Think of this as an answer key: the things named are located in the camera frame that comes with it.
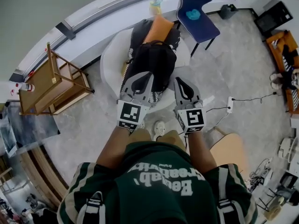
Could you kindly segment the teal cloth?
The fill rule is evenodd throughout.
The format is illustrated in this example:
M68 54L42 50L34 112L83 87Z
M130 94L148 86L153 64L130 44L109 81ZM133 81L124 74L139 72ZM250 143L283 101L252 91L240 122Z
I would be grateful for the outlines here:
M196 21L201 17L201 13L197 9L186 11L186 16L189 20Z

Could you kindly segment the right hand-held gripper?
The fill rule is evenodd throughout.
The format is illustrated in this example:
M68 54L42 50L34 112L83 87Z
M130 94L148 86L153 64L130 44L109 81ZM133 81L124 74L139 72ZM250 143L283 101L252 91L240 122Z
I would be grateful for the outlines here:
M200 92L191 81L176 77L174 79L174 92L177 106L174 109L183 133L201 131L206 126L206 111L200 101Z

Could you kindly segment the black box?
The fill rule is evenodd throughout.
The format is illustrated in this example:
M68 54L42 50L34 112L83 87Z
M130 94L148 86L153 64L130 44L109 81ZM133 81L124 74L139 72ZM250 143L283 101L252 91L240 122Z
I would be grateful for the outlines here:
M262 34L266 34L277 27L292 20L293 16L282 1L263 12L254 23Z

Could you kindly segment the yellow teal packet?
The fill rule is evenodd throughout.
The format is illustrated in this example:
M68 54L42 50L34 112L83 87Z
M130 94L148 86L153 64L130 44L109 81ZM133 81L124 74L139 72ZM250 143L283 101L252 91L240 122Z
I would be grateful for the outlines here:
M161 2L162 0L149 0L149 10L152 15L161 15Z

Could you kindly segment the blue chair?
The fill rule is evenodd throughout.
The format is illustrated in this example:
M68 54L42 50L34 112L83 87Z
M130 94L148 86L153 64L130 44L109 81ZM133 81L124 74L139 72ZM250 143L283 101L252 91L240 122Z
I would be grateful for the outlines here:
M207 48L209 48L214 39L220 35L218 28L202 10L202 7L211 1L212 0L179 0L178 9L176 12L177 20L185 27L190 36L196 41L196 45L193 48L191 55L195 53L200 43L210 41L207 45ZM201 17L196 21L189 20L185 14L186 11L193 9L197 9L201 13Z

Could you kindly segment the person's green shirt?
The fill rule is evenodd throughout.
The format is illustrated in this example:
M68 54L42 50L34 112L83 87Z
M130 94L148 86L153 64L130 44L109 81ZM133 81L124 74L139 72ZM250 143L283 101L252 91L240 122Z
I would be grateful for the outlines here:
M59 224L255 224L256 202L235 164L201 174L182 149L161 142L127 146L117 169L79 165Z

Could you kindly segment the black backpack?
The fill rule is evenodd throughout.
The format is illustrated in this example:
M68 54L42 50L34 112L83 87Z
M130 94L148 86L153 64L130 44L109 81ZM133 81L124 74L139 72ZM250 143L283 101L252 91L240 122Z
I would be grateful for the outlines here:
M169 85L176 60L176 54L170 45L159 41L144 43L129 59L122 83L138 73L151 72L154 76L151 91L163 92Z

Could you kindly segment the dark grey bin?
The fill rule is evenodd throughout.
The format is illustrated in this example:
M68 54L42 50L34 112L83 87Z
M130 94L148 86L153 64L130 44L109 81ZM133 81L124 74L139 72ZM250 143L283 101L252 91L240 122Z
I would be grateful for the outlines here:
M233 4L223 5L218 14L223 20L227 20L230 19L237 11L238 9Z

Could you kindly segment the marble print panel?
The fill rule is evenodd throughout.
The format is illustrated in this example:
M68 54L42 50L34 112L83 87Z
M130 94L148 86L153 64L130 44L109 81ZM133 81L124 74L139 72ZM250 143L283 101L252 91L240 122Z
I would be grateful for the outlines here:
M7 102L0 112L0 138L8 157L20 155L60 134L50 115L21 115L18 102Z

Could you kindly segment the white beanbag chair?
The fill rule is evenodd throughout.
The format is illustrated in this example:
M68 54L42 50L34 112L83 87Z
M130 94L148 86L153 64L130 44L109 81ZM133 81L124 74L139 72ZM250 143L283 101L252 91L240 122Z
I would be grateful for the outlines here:
M106 90L115 100L118 100L119 98L121 84L123 81L121 71L124 62L128 59L132 32L133 28L130 28L117 33L101 55L101 80L104 83ZM190 64L191 55L182 38L178 44L176 55L177 60L173 75L175 75L175 71L178 71L179 67L185 67ZM174 91L172 89L173 85L169 85L169 87L163 92L160 101L151 107L149 113L162 110L170 106L175 101Z

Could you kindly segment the person's right white shoe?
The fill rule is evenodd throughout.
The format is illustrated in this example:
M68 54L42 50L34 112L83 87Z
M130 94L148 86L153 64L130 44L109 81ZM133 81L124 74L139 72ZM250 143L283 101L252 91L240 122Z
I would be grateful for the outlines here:
M157 121L154 124L154 141L165 135L165 123L163 121Z

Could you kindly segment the orange cushion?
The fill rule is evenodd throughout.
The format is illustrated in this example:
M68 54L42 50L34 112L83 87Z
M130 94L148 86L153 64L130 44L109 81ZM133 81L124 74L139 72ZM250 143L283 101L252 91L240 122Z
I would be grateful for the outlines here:
M170 22L162 15L156 15L143 44L156 41L158 44L162 44L173 26L174 22Z

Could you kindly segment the person's left forearm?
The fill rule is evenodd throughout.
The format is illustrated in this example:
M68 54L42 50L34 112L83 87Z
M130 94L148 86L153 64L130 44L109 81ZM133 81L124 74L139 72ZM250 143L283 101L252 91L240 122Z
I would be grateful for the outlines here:
M97 158L96 164L116 169L123 159L129 134L128 129L116 126Z

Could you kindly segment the brown wooden platform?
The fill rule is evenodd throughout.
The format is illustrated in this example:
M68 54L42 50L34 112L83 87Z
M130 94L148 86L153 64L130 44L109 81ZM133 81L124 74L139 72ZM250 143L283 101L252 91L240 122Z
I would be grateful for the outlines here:
M28 150L20 155L21 165L29 180L53 209L58 209L69 185L60 175L44 146Z

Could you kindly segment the white power strip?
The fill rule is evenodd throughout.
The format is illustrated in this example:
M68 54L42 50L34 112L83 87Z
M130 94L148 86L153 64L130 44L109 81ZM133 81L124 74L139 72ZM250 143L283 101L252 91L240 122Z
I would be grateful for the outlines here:
M233 112L233 105L234 105L234 98L229 96L228 97L228 101L227 101L227 109L226 109L226 112L228 114L232 113Z

